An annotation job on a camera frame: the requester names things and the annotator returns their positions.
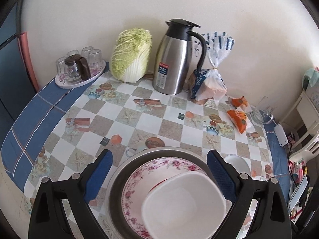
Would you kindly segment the orange snack packet front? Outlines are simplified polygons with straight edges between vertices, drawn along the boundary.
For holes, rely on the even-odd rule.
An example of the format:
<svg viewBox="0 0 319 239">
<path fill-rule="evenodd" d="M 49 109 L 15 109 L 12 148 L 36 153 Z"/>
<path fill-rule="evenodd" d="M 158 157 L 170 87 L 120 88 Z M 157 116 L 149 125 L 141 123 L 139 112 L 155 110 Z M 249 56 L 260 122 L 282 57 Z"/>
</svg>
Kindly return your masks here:
<svg viewBox="0 0 319 239">
<path fill-rule="evenodd" d="M 246 113 L 241 109 L 228 110 L 227 115 L 241 134 L 252 127 L 251 121 L 247 117 Z"/>
</svg>

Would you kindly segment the small white bowl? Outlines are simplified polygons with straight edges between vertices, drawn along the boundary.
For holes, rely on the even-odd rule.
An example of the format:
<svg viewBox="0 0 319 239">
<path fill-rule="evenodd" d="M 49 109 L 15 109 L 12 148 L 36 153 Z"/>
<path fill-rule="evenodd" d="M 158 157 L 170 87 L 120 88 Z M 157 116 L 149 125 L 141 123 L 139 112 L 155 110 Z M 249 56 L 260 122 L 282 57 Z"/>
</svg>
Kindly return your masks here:
<svg viewBox="0 0 319 239">
<path fill-rule="evenodd" d="M 224 158 L 224 161 L 228 164 L 231 164 L 239 174 L 246 173 L 249 176 L 251 175 L 250 168 L 249 168 L 248 164 L 246 163 L 246 161 L 242 157 L 240 157 L 238 155 L 233 155 L 233 154 L 227 155 Z"/>
</svg>

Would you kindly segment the blue plaid tablecloth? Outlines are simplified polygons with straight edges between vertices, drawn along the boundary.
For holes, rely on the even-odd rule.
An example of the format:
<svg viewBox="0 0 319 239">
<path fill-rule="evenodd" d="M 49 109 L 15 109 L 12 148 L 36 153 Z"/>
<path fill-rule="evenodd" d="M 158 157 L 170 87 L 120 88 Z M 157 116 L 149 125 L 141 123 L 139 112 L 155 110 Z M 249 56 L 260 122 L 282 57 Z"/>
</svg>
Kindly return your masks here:
<svg viewBox="0 0 319 239">
<path fill-rule="evenodd" d="M 100 84 L 111 79 L 106 69 L 66 90 L 52 80 L 22 110 L 1 146 L 5 172 L 21 192 L 32 194 L 42 177 L 64 179 L 97 158 L 106 136 L 97 124 L 106 106 Z"/>
</svg>

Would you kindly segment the napa cabbage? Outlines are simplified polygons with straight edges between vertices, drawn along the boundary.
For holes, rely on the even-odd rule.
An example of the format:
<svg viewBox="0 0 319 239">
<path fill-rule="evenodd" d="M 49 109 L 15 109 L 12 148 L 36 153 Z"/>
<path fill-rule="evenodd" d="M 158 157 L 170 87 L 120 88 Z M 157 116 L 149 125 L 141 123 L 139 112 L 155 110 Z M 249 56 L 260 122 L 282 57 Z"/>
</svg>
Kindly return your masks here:
<svg viewBox="0 0 319 239">
<path fill-rule="evenodd" d="M 150 31 L 132 28 L 121 32 L 111 57 L 112 76 L 124 83 L 136 83 L 147 72 L 151 47 Z"/>
</svg>

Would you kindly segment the stainless steel thermos jug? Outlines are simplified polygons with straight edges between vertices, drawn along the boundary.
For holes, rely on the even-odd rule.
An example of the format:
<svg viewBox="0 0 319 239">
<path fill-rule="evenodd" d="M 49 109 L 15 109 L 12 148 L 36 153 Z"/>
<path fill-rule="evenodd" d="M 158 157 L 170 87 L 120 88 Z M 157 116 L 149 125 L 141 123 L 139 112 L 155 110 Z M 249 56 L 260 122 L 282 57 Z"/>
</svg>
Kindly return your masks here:
<svg viewBox="0 0 319 239">
<path fill-rule="evenodd" d="M 156 54 L 153 87 L 166 95 L 177 95 L 183 90 L 192 58 L 192 37 L 202 46 L 202 53 L 197 63 L 200 71 L 207 53 L 205 39 L 192 31 L 198 24 L 183 20 L 171 19 L 166 23 L 167 32 L 162 38 Z"/>
</svg>

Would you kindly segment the red rimmed white bowl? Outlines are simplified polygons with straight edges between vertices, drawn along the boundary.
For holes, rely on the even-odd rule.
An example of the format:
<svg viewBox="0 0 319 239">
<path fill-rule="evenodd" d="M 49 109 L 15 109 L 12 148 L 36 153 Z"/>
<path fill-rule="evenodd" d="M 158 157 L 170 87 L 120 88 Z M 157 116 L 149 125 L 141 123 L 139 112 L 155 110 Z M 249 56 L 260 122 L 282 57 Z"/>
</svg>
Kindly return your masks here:
<svg viewBox="0 0 319 239">
<path fill-rule="evenodd" d="M 160 184 L 166 182 L 166 180 L 168 180 L 168 179 L 162 180 L 161 182 L 155 184 L 155 185 L 153 186 L 153 188 L 151 188 L 151 190 L 149 190 L 149 192 L 151 192 L 152 190 L 154 190 L 154 189 L 155 189 L 157 186 L 159 186 Z"/>
</svg>

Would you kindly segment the dark blue refrigerator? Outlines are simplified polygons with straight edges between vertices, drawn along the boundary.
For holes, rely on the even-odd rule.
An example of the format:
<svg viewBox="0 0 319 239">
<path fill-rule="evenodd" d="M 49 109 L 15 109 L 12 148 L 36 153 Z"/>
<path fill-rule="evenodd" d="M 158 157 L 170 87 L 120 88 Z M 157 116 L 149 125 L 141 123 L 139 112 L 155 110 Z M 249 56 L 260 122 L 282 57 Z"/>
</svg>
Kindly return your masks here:
<svg viewBox="0 0 319 239">
<path fill-rule="evenodd" d="M 35 95 L 25 70 L 16 34 L 16 7 L 13 7 L 1 26 L 0 98 L 1 141 L 22 110 Z"/>
</svg>

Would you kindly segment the white square bowl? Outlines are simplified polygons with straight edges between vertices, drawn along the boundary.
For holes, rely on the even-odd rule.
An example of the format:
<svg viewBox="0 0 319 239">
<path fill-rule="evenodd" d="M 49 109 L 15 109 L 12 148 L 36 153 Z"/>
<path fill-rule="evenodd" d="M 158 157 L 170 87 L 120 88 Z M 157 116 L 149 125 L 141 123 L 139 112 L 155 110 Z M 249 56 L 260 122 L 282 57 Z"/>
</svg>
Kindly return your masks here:
<svg viewBox="0 0 319 239">
<path fill-rule="evenodd" d="M 141 215 L 152 238 L 212 238 L 226 215 L 226 203 L 212 179 L 189 171 L 149 192 Z"/>
</svg>

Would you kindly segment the orange snack packet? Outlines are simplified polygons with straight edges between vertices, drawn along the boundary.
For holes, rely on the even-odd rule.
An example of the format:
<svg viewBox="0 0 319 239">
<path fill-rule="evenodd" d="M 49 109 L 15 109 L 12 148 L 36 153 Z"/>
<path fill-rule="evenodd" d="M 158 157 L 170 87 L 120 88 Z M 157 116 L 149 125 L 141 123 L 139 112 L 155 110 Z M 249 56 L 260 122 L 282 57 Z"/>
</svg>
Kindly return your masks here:
<svg viewBox="0 0 319 239">
<path fill-rule="evenodd" d="M 244 96 L 242 96 L 241 98 L 233 98 L 231 100 L 231 103 L 236 109 L 240 108 L 244 112 L 249 112 L 251 110 L 251 107 Z"/>
<path fill-rule="evenodd" d="M 247 117 L 246 113 L 241 109 L 228 110 L 227 115 L 241 134 L 252 127 L 251 121 Z"/>
</svg>

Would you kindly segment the checkered patterned tablecloth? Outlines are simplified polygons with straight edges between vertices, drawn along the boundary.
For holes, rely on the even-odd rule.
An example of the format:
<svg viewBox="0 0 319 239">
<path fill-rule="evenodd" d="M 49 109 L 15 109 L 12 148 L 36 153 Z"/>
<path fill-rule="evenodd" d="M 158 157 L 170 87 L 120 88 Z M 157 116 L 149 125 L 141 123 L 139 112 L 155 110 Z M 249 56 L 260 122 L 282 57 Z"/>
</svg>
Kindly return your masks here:
<svg viewBox="0 0 319 239">
<path fill-rule="evenodd" d="M 169 146 L 200 157 L 211 149 L 223 157 L 238 155 L 254 179 L 269 179 L 273 161 L 264 127 L 249 120 L 240 133 L 227 114 L 230 102 L 223 97 L 218 104 L 196 105 L 187 92 L 168 96 L 155 91 L 149 78 L 125 84 L 110 73 L 70 90 L 48 83 L 28 107 L 39 124 L 30 140 L 37 155 L 24 185 L 26 210 L 32 210 L 43 177 L 65 180 L 104 149 L 113 154 L 110 173 L 143 150 Z"/>
</svg>

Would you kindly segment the white floral tray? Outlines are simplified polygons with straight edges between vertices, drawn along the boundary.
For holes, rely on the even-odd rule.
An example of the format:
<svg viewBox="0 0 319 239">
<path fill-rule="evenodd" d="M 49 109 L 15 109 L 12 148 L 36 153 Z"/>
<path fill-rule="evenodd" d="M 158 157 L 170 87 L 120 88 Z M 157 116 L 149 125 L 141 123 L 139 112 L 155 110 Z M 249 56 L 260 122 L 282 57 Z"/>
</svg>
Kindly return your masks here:
<svg viewBox="0 0 319 239">
<path fill-rule="evenodd" d="M 72 74 L 72 77 L 75 77 L 75 79 L 69 81 L 70 78 L 65 73 L 60 73 L 55 76 L 55 84 L 62 88 L 62 89 L 72 89 L 72 88 L 78 88 L 81 86 L 84 86 L 86 84 L 89 84 L 93 81 L 95 81 L 98 77 L 100 77 L 103 72 L 106 70 L 106 67 L 108 66 L 108 62 L 102 60 L 102 65 L 96 68 L 90 67 L 90 70 L 92 71 L 91 77 L 87 80 L 83 80 L 81 78 L 81 75 L 78 73 L 76 75 Z"/>
</svg>

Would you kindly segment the pink rolled mat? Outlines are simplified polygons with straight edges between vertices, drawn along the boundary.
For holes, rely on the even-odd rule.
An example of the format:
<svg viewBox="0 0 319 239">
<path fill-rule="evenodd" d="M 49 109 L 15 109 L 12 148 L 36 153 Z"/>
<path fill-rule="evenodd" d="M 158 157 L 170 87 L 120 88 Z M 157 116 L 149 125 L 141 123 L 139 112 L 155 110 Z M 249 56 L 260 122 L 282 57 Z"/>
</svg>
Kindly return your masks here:
<svg viewBox="0 0 319 239">
<path fill-rule="evenodd" d="M 30 50 L 29 50 L 29 45 L 28 45 L 28 36 L 27 32 L 21 33 L 19 37 L 19 42 L 20 42 L 20 48 L 21 48 L 21 53 L 22 53 L 22 58 L 24 61 L 24 65 L 27 70 L 27 74 L 29 76 L 29 79 L 33 85 L 33 88 L 35 89 L 36 92 L 39 91 L 39 85 L 36 79 L 35 72 L 33 70 L 33 65 L 30 57 Z"/>
</svg>

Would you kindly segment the floral rimmed plate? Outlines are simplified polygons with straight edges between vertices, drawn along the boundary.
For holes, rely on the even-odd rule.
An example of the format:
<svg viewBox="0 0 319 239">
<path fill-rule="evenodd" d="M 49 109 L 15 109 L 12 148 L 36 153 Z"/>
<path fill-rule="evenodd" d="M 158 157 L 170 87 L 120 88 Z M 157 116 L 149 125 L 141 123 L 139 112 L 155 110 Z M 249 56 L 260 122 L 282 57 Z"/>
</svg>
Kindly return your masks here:
<svg viewBox="0 0 319 239">
<path fill-rule="evenodd" d="M 175 157 L 150 160 L 138 167 L 127 179 L 121 195 L 124 219 L 142 238 L 151 238 L 141 215 L 141 207 L 148 193 L 163 181 L 188 171 L 206 172 L 195 163 Z"/>
</svg>

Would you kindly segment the bagged sliced bread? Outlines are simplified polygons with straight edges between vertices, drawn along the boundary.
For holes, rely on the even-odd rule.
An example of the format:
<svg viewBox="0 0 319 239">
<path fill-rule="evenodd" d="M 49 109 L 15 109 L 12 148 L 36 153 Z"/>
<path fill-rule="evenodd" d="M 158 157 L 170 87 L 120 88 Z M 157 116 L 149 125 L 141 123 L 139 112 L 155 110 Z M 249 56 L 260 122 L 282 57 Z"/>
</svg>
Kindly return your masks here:
<svg viewBox="0 0 319 239">
<path fill-rule="evenodd" d="M 196 67 L 188 80 L 189 96 L 193 103 L 204 105 L 209 99 L 215 104 L 225 96 L 227 88 L 219 73 L 220 64 L 228 57 L 235 40 L 226 32 L 203 33 L 204 43 L 195 42 L 195 56 L 208 59 L 211 67 Z"/>
</svg>

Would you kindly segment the white side shelf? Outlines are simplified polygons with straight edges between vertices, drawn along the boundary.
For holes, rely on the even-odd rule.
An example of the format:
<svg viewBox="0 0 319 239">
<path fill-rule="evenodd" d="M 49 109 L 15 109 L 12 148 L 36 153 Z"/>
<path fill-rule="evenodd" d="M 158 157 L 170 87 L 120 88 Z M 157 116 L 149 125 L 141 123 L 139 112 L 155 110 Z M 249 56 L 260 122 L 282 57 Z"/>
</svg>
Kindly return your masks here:
<svg viewBox="0 0 319 239">
<path fill-rule="evenodd" d="M 297 110 L 307 132 L 315 135 L 318 131 L 318 67 L 308 69 L 302 77 L 302 92 L 288 113 L 281 119 L 286 121 L 290 114 Z"/>
</svg>

